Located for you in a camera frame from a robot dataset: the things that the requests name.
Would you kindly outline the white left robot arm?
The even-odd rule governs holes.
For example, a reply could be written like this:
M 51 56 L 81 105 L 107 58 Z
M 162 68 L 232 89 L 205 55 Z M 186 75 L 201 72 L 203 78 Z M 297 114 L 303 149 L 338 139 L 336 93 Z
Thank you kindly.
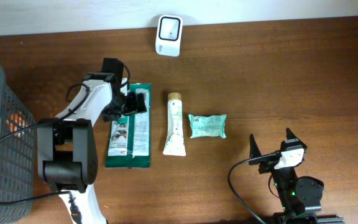
M 104 58 L 98 72 L 89 72 L 69 105 L 54 118 L 43 119 L 37 130 L 39 177 L 64 201 L 73 223 L 107 223 L 94 182 L 98 153 L 93 127 L 98 118 L 116 121 L 147 111 L 140 93 L 129 87 L 128 67 L 117 58 Z

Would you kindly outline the mint green wipes packet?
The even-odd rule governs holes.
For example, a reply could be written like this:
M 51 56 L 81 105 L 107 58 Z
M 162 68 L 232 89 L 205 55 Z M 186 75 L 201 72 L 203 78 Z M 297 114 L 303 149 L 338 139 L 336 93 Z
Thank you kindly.
M 225 139 L 225 122 L 227 115 L 195 116 L 188 115 L 191 127 L 191 138 L 220 137 Z

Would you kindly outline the white tube with cork cap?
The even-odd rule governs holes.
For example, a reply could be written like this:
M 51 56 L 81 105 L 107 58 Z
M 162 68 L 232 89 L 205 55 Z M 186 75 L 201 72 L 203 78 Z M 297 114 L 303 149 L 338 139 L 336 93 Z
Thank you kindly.
M 163 154 L 167 156 L 186 156 L 183 134 L 183 103 L 180 93 L 168 94 L 167 139 Z

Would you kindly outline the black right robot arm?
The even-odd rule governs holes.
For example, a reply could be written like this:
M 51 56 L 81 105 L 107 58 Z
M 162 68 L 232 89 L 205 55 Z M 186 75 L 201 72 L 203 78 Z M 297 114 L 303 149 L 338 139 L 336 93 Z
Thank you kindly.
M 274 213 L 266 223 L 344 223 L 342 217 L 318 217 L 321 211 L 324 183 L 310 176 L 299 177 L 295 168 L 304 161 L 308 146 L 297 138 L 290 128 L 280 149 L 262 155 L 255 138 L 250 135 L 249 165 L 258 165 L 259 173 L 269 173 L 274 183 L 283 212 Z

